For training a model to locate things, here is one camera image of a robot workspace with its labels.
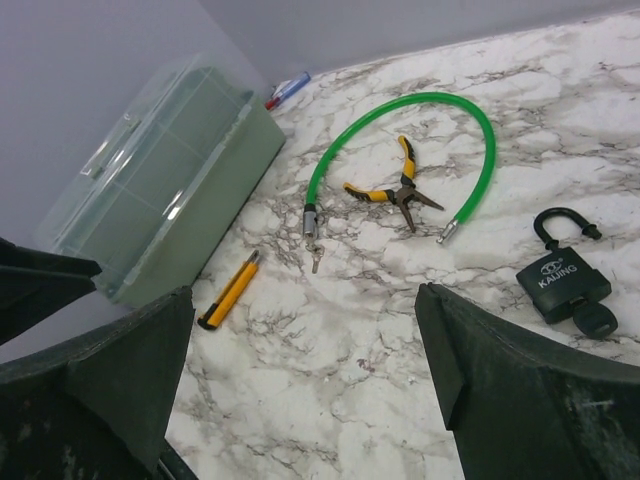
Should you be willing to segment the black head key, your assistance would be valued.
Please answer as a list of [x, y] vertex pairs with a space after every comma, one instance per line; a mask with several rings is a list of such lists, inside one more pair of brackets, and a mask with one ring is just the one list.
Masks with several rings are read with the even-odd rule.
[[576, 307], [573, 321], [577, 328], [589, 339], [602, 340], [618, 328], [614, 313], [600, 303], [585, 302]]

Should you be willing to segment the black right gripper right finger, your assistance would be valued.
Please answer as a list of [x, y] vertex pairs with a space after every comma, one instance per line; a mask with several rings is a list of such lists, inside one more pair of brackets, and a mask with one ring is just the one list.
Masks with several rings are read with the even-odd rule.
[[444, 286], [415, 312], [468, 479], [636, 479], [639, 369], [501, 319]]

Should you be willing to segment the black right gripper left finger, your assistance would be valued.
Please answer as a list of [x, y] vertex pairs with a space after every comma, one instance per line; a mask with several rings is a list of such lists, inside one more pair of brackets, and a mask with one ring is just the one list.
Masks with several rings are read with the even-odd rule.
[[165, 438], [190, 287], [1, 367], [4, 479], [192, 479]]

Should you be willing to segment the black padlock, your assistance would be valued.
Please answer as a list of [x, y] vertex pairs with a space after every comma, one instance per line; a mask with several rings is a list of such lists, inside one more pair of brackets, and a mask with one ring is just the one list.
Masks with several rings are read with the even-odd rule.
[[582, 235], [593, 240], [602, 237], [595, 224], [567, 207], [546, 209], [535, 218], [534, 231], [548, 254], [518, 272], [516, 280], [549, 325], [568, 318], [573, 320], [576, 307], [585, 302], [600, 303], [612, 293], [610, 281], [600, 271], [591, 267], [573, 248], [560, 247], [559, 241], [546, 231], [544, 222], [554, 217], [572, 220]]

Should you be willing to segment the small silver key bunch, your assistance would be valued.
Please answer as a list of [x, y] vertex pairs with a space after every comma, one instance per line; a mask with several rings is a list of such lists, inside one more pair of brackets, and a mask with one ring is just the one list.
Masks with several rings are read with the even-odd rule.
[[311, 273], [317, 274], [319, 269], [319, 264], [323, 258], [325, 249], [322, 245], [317, 244], [314, 240], [309, 240], [306, 243], [306, 250], [309, 251], [312, 256]]

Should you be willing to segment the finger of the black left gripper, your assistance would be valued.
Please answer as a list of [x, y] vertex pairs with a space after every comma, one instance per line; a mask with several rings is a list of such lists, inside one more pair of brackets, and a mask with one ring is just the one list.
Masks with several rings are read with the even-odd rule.
[[20, 247], [1, 240], [1, 342], [21, 335], [96, 290], [93, 260]]

